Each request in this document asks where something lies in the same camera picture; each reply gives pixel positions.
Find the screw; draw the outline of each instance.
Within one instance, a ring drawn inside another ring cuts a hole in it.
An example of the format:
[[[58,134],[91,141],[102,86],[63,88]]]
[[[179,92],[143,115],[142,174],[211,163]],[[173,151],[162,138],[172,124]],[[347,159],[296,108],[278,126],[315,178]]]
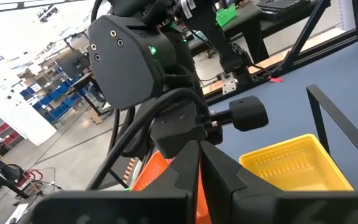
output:
[[[100,55],[98,55],[98,54],[94,55],[94,59],[95,59],[96,61],[100,61]]]
[[[121,39],[118,39],[118,40],[117,40],[117,45],[118,45],[118,47],[124,46],[124,41],[121,40]]]

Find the yellow basket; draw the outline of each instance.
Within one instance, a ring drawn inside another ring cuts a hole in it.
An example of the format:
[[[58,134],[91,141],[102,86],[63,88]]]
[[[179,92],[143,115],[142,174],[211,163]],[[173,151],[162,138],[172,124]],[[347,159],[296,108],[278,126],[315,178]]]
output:
[[[239,162],[282,190],[353,190],[312,134],[244,154]]]

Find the metal bracket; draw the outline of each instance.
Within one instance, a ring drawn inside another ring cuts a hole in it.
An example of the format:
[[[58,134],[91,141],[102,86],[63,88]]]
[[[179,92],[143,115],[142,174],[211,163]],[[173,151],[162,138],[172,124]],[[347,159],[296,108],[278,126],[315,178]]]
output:
[[[223,82],[223,88],[222,88],[223,95],[228,94],[237,89],[237,82],[236,79],[234,78],[233,72],[223,73],[222,82]]]

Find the yellow plastic basket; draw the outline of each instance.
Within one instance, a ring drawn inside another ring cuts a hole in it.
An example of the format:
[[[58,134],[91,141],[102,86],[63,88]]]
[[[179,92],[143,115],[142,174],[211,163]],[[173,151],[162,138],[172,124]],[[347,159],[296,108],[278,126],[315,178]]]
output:
[[[312,134],[244,154],[239,162],[282,190],[353,190]]]

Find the floor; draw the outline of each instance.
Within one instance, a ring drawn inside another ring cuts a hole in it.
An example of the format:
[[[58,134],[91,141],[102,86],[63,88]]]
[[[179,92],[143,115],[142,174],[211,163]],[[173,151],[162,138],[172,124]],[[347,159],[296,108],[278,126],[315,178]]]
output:
[[[328,30],[339,23],[337,2],[332,1],[331,4],[314,34]],[[305,21],[301,21],[267,37],[265,43],[269,53],[275,54],[290,47],[304,24]],[[247,48],[244,39],[239,39],[238,43]],[[207,60],[195,57],[195,61],[201,79],[209,79],[221,72],[217,57]],[[29,141],[22,141],[4,157],[25,169],[42,169],[45,181],[55,181],[65,190],[83,190],[106,156],[113,125],[112,117],[107,118],[102,124],[93,124],[86,113],[87,109],[88,105],[84,105],[77,111],[71,112],[58,132],[40,147],[35,147]],[[127,160],[123,159],[118,162],[117,167],[113,167],[113,170],[116,168],[123,174],[122,169],[126,166]],[[114,188],[120,189],[121,186],[117,185]],[[5,223],[14,211],[15,207],[12,206],[16,201],[14,197],[14,193],[9,189],[0,190],[0,223]]]

